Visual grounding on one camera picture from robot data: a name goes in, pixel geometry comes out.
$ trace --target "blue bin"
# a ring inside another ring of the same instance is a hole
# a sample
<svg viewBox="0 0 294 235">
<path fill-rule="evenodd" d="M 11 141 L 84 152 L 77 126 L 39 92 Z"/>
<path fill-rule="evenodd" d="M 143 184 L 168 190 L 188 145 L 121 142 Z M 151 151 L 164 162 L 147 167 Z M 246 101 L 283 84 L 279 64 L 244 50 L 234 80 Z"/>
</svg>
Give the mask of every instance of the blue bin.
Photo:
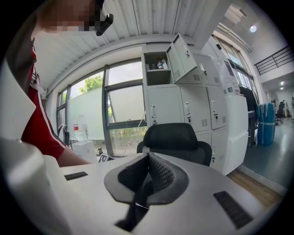
<svg viewBox="0 0 294 235">
<path fill-rule="evenodd" d="M 272 103 L 258 105 L 256 108 L 258 118 L 257 144 L 269 146 L 274 141 L 276 112 Z"/>
</svg>

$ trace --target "ceiling light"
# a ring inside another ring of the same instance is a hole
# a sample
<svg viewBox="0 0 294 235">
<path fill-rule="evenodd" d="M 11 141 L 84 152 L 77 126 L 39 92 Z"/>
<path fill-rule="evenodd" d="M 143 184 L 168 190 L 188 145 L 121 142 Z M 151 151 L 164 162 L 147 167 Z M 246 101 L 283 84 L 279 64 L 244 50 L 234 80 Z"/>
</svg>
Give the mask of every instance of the ceiling light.
<svg viewBox="0 0 294 235">
<path fill-rule="evenodd" d="M 250 32 L 254 33 L 256 31 L 257 27 L 255 25 L 250 26 Z"/>
</svg>

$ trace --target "railing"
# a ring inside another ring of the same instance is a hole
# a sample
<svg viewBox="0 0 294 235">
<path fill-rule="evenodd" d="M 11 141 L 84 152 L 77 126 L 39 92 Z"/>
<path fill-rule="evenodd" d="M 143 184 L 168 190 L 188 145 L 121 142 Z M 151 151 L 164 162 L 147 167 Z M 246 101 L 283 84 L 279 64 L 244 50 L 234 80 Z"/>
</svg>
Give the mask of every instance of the railing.
<svg viewBox="0 0 294 235">
<path fill-rule="evenodd" d="M 289 46 L 286 46 L 254 65 L 256 66 L 259 75 L 262 75 L 268 71 L 271 71 L 272 69 L 279 68 L 282 65 L 287 64 L 293 60 L 293 52 Z"/>
</svg>

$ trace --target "hallway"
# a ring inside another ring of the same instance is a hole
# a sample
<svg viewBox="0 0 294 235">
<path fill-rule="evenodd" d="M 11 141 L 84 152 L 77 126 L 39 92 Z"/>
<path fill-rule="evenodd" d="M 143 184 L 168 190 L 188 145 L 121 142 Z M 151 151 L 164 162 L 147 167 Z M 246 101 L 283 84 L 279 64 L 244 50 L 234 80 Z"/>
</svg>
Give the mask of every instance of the hallway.
<svg viewBox="0 0 294 235">
<path fill-rule="evenodd" d="M 283 122 L 270 146 L 247 147 L 243 165 L 288 189 L 294 170 L 294 121 Z"/>
</svg>

